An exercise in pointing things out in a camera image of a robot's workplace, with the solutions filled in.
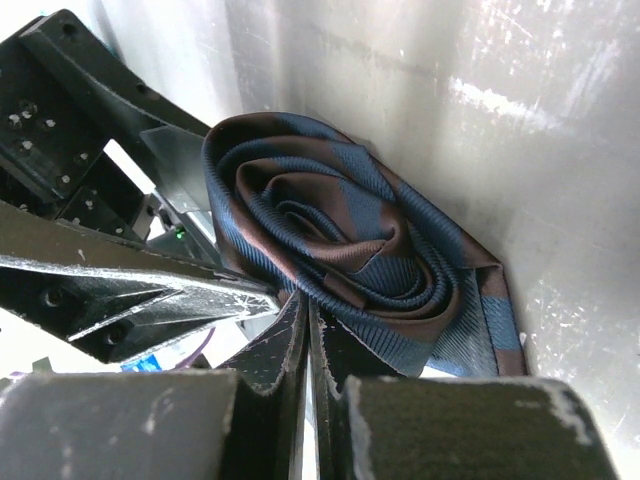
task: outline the screw hole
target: screw hole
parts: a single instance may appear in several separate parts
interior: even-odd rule
[[[56,121],[51,118],[39,118],[37,124],[41,130],[48,132],[56,126]]]
[[[20,156],[28,157],[31,155],[31,150],[33,149],[33,142],[31,140],[18,140],[14,145]]]
[[[136,85],[136,90],[138,90],[141,95],[144,95],[149,100],[158,100],[160,98],[158,92],[147,87],[144,83],[138,83]]]
[[[17,130],[22,128],[22,120],[20,120],[20,115],[12,113],[7,117],[6,120],[7,126],[12,130]]]
[[[78,38],[78,27],[72,23],[65,23],[62,25],[62,33],[64,33],[64,36],[69,40],[75,42]]]
[[[114,323],[110,327],[107,327],[107,331],[104,334],[104,342],[107,345],[118,345],[127,336],[127,330],[122,324]]]
[[[61,288],[50,288],[44,292],[44,303],[47,307],[59,307],[64,302],[64,291]]]
[[[29,120],[36,113],[38,113],[38,106],[31,100],[20,100],[20,102],[18,102],[18,105],[20,106],[21,115],[25,118],[25,120]]]
[[[89,163],[89,154],[87,152],[80,152],[75,157],[73,157],[74,163],[77,165],[85,166]]]
[[[61,175],[58,177],[58,180],[56,183],[58,185],[58,188],[66,189],[69,187],[69,184],[71,183],[71,177],[69,175]]]

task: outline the rolled necktie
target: rolled necktie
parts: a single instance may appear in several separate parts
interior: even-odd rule
[[[203,157],[228,267],[304,291],[401,373],[526,374],[500,262],[364,146],[255,113],[213,128]]]

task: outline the necktie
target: necktie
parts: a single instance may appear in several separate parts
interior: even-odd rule
[[[418,375],[524,375],[503,267],[365,147],[288,113],[224,120],[203,145],[227,266],[296,289]]]

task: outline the gray metal wall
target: gray metal wall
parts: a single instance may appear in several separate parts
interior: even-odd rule
[[[499,256],[533,370],[577,389],[636,478],[639,2],[103,4],[97,28],[184,109],[332,123]]]

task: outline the metal surface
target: metal surface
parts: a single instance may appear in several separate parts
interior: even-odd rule
[[[286,110],[371,144],[507,263],[534,372],[581,394],[635,478],[637,2],[110,0],[98,13],[125,63],[205,123]]]

